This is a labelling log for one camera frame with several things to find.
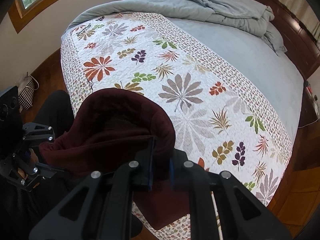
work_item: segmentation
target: white quilt with leaf pattern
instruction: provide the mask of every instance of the white quilt with leaf pattern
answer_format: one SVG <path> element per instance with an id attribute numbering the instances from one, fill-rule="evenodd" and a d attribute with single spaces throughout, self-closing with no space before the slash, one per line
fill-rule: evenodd
<path id="1" fill-rule="evenodd" d="M 272 199 L 292 150 L 278 115 L 245 76 L 162 15 L 87 21 L 63 40 L 61 63 L 75 114 L 99 89 L 144 95 L 166 111 L 190 160 L 230 171 L 264 205 Z M 190 239 L 189 216 L 155 231 L 132 212 L 159 239 Z"/>

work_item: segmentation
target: window frame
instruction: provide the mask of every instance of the window frame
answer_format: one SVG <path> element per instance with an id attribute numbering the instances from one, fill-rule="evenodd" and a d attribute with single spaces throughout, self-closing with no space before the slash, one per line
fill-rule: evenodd
<path id="1" fill-rule="evenodd" d="M 33 18 L 58 0 L 36 0 L 25 9 L 22 0 L 15 0 L 8 10 L 10 20 L 19 33 Z"/>

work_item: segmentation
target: silver screw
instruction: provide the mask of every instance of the silver screw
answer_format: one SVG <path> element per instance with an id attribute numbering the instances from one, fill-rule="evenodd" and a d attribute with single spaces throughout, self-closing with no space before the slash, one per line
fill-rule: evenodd
<path id="1" fill-rule="evenodd" d="M 221 176 L 225 179 L 231 178 L 231 173 L 229 171 L 223 171 L 221 172 Z"/>
<path id="2" fill-rule="evenodd" d="M 130 168 L 136 168 L 139 166 L 139 163 L 137 161 L 131 161 L 129 162 L 129 167 Z"/>
<path id="3" fill-rule="evenodd" d="M 186 161 L 186 162 L 183 163 L 183 166 L 185 166 L 186 168 L 191 168 L 193 166 L 193 162 Z"/>
<path id="4" fill-rule="evenodd" d="M 97 179 L 101 176 L 101 172 L 100 171 L 93 171 L 91 172 L 91 178 L 93 179 Z"/>

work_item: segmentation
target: headboard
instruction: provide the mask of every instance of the headboard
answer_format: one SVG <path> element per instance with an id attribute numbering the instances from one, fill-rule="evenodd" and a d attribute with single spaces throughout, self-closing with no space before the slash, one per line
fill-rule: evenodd
<path id="1" fill-rule="evenodd" d="M 320 50 L 305 25 L 278 0 L 256 0 L 272 8 L 271 22 L 282 34 L 286 55 L 296 65 L 303 78 L 308 79 L 320 66 Z"/>

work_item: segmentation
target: bag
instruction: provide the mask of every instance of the bag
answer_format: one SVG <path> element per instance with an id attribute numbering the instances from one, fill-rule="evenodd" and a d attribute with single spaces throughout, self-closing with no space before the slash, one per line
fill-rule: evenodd
<path id="1" fill-rule="evenodd" d="M 35 89 L 35 84 L 33 80 L 37 83 L 38 87 Z M 32 106 L 33 95 L 35 90 L 39 88 L 39 83 L 33 76 L 26 76 L 23 81 L 18 86 L 18 95 L 19 95 L 19 103 L 20 110 L 22 107 L 26 110 L 29 110 Z"/>

